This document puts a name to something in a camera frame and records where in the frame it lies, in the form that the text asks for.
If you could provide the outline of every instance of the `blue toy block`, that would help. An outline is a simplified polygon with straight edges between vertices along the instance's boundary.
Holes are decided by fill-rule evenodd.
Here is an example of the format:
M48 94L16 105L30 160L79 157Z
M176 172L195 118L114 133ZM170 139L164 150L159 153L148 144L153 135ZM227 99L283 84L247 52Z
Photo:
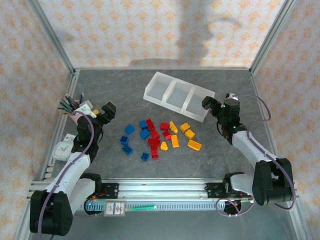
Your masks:
M129 143L129 138L127 136L122 136L121 139L120 139L120 143L122 145L128 145Z
M142 130L142 132L140 132L140 137L145 140L147 137L149 137L150 132L148 131L148 129Z
M139 122L139 124L140 124L140 127L142 128L142 130L145 130L145 129L148 128L148 125L147 125L147 123L146 123L145 120L141 120L141 121Z
M127 154L128 156L130 156L134 151L132 150L131 147L129 147L128 145L125 145L122 150L125 152L125 154Z
M149 160L149 154L148 153L142 153L141 159L145 162Z
M129 124L128 126L125 127L124 129L126 134L132 134L135 131L135 127Z

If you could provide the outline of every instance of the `clock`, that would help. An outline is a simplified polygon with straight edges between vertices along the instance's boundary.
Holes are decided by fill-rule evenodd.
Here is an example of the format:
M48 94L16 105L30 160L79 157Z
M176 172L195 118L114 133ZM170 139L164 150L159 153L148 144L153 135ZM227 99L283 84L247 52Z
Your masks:
M74 146L73 141L61 141L55 145L52 156L56 160L67 161Z

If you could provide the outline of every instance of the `yellow lego brick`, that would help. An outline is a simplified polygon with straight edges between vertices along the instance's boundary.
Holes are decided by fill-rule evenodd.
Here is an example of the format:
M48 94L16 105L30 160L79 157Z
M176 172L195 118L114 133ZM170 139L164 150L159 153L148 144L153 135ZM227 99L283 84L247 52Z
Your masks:
M189 140L189 142L188 142L188 147L192 148L194 150L197 150L197 151L199 151L201 149L201 146L202 145L200 143L193 141L193 140Z
M160 149L164 150L164 151L167 151L168 150L168 145L165 141L163 141L161 143L161 146L160 146Z
M170 130L175 134L178 133L178 128L176 127L173 121L170 121Z
M186 122L180 126L180 130L184 133L190 128L190 125Z
M194 137L195 137L195 133L193 132L193 131L191 131L190 129L189 130L187 130L185 133L185 136L188 138L188 139L193 139Z
M178 142L178 136L177 135L171 135L171 142L172 142L172 147L173 148L178 148L179 147L179 142Z

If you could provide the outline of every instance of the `patterned wall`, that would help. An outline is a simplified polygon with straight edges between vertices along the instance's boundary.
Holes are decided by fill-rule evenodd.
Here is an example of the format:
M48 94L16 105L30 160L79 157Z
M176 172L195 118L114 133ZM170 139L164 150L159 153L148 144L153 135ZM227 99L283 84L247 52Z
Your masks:
M0 239L12 240L69 74L26 0L0 1Z
M255 76L277 149L293 167L314 239L320 238L320 4L300 0Z
M285 0L39 0L76 68L249 67Z

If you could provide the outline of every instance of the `red toy block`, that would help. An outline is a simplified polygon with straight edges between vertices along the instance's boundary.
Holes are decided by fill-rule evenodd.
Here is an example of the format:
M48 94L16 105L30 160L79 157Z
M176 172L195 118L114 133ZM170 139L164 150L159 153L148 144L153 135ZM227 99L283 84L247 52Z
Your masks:
M169 123L167 123L167 122L162 122L162 123L160 124L160 130L162 130L162 131L168 131L168 130L169 130L169 127L170 127L170 125L169 125Z
M151 121L150 118L145 120L145 122L146 122L146 124L148 126L149 132L151 132L151 131L156 129L154 123Z
M153 159L157 159L159 157L159 154L158 154L158 149L151 149L151 157Z
M164 131L164 132L162 133L162 135L164 136L164 138L165 138L166 140L171 139L171 134L170 134L170 132L168 132L168 131Z
M148 144L148 145L150 145L150 146L153 145L153 146L160 147L161 141L158 140L158 139L148 138L148 142L147 142L146 144Z
M150 135L154 138L154 139L159 139L160 136L159 136L159 133L157 133L156 130L153 130L150 132Z

